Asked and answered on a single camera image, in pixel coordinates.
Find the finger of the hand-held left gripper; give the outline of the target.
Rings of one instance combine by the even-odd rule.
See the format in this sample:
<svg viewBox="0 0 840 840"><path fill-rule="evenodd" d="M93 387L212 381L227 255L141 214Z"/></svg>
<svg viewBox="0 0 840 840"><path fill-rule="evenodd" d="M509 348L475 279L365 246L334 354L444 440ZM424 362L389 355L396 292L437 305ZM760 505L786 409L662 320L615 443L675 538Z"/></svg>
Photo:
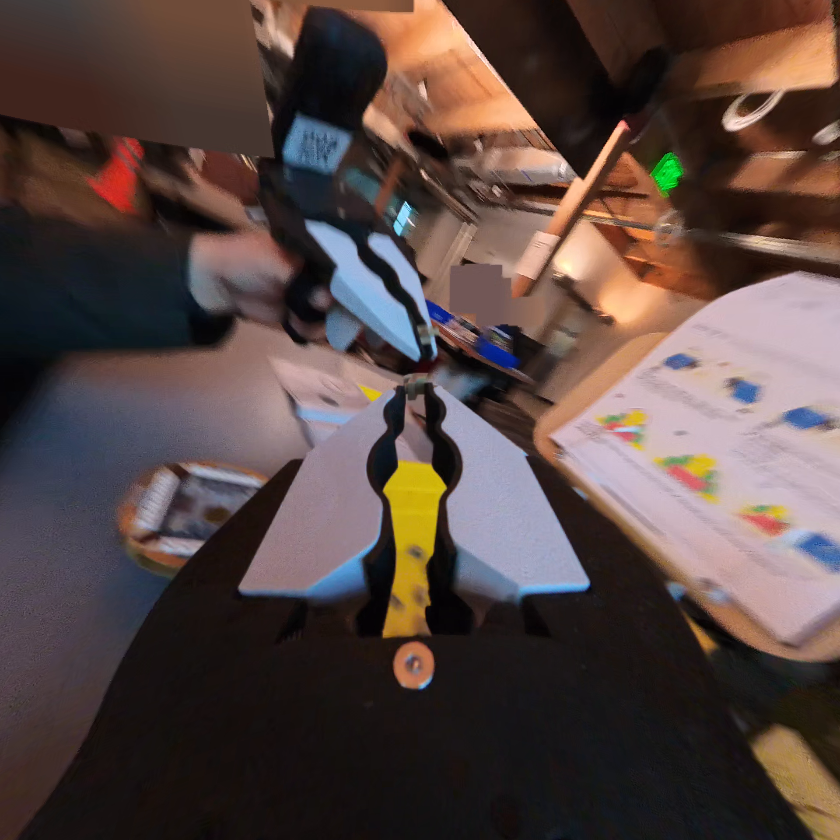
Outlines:
<svg viewBox="0 0 840 840"><path fill-rule="evenodd" d="M369 235L378 233L350 234L320 220L307 220L306 227L335 265L330 290L336 302L407 358L420 361L406 311L383 282L388 269L368 249Z"/></svg>
<svg viewBox="0 0 840 840"><path fill-rule="evenodd" d="M370 234L367 246L388 269L382 275L383 282L392 297L406 311L420 361L435 361L438 355L436 333L427 308L421 278L413 262L388 234Z"/></svg>

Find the blue plastic bin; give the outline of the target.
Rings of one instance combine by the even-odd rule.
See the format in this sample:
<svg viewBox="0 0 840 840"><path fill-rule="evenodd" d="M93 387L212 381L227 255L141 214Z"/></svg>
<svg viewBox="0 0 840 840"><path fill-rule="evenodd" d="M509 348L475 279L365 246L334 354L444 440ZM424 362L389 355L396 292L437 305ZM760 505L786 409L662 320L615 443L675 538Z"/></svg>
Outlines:
<svg viewBox="0 0 840 840"><path fill-rule="evenodd" d="M475 351L478 355L503 369L517 369L519 357L516 352L520 328L510 324L488 327L476 338Z"/></svg>

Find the green exit sign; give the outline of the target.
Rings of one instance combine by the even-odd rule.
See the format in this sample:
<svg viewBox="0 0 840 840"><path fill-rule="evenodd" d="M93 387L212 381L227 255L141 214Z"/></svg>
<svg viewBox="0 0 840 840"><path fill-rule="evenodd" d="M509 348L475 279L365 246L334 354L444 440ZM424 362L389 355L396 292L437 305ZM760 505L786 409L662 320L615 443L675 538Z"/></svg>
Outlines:
<svg viewBox="0 0 840 840"><path fill-rule="evenodd" d="M670 197L671 193L682 182L685 173L684 165L678 155L670 151L656 163L650 177L656 184L659 194L662 197Z"/></svg>

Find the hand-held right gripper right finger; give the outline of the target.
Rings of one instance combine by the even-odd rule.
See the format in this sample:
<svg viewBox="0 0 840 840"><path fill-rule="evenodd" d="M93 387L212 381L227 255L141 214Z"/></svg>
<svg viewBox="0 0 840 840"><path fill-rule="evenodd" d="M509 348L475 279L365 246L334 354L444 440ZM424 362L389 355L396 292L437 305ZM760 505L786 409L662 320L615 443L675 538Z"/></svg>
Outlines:
<svg viewBox="0 0 840 840"><path fill-rule="evenodd" d="M445 390L423 388L444 482L427 563L431 634L468 635L498 605L587 592L590 578L526 452Z"/></svg>

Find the round toy brick model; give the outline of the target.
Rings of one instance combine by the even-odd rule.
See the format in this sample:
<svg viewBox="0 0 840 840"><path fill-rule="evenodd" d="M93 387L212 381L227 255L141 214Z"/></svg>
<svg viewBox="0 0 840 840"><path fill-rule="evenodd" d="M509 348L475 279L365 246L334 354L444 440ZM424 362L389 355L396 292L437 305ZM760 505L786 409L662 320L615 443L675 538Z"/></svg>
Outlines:
<svg viewBox="0 0 840 840"><path fill-rule="evenodd" d="M208 460L149 469L119 504L122 546L139 567L171 579L267 481L252 469Z"/></svg>

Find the wooden top work table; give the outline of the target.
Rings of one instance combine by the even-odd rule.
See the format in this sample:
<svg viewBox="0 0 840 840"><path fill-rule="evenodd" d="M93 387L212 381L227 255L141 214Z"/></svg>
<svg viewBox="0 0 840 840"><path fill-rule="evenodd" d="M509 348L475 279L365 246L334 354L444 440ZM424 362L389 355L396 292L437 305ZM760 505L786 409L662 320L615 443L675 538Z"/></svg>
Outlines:
<svg viewBox="0 0 840 840"><path fill-rule="evenodd" d="M526 368L534 355L533 351L538 350L540 345L531 341L521 330L516 344L519 367L515 370L503 369L487 362L475 351L476 338L486 328L479 328L473 322L441 308L430 300L426 300L426 303L434 325L437 346L440 349L446 349L447 352L466 360L467 364L478 366L481 370L489 372L490 376L504 382L516 382L525 386L536 384L536 381L526 372Z"/></svg>

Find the person's left forearm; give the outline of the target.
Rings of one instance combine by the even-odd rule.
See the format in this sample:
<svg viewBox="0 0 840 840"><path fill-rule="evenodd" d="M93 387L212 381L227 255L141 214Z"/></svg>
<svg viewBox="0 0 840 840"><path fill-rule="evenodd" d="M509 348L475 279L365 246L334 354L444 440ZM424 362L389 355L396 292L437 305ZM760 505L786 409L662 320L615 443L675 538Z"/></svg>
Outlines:
<svg viewBox="0 0 840 840"><path fill-rule="evenodd" d="M213 346L234 325L188 288L191 238L1 212L1 409L63 354Z"/></svg>

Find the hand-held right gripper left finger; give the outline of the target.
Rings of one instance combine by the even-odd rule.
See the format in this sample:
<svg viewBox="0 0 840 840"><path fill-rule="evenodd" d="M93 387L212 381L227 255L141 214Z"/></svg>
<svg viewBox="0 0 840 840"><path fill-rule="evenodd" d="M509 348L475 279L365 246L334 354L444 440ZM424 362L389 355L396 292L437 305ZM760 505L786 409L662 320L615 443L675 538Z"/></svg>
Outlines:
<svg viewBox="0 0 840 840"><path fill-rule="evenodd" d="M238 585L242 596L356 605L361 636L381 636L396 541L385 487L398 467L406 388L382 394L301 462Z"/></svg>

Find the open instruction booklet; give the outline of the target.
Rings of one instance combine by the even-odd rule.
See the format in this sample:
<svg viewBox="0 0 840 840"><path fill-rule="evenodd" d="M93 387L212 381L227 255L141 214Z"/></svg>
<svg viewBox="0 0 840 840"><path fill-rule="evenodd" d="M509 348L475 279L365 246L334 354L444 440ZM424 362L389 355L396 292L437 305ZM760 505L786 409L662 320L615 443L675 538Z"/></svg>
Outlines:
<svg viewBox="0 0 840 840"><path fill-rule="evenodd" d="M279 357L270 357L269 363L310 448L323 443L371 404L357 384L382 393L396 387L392 378L351 360L339 360L333 372Z"/></svg>

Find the person's left hand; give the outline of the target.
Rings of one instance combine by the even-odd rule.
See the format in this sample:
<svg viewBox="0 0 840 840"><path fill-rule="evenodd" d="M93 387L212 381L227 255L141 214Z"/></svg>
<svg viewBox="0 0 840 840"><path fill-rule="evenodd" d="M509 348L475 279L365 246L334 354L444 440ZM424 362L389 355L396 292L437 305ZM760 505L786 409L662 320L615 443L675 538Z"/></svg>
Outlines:
<svg viewBox="0 0 840 840"><path fill-rule="evenodd" d="M198 234L192 238L186 285L194 301L191 324L197 332L229 326L237 319L296 333L307 341L325 337L325 316L332 298L325 287L309 293L307 321L286 302L289 285L298 278L304 261L282 248L264 230L236 234Z"/></svg>

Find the orange traffic cone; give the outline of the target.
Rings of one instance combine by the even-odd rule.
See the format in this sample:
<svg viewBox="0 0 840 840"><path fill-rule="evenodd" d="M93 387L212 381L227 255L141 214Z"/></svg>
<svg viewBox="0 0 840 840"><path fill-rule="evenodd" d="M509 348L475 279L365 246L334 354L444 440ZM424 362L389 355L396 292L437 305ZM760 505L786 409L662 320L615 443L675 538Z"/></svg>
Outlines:
<svg viewBox="0 0 840 840"><path fill-rule="evenodd" d="M122 214L137 215L139 171L144 149L139 140L120 137L115 140L110 157L87 184L101 200Z"/></svg>

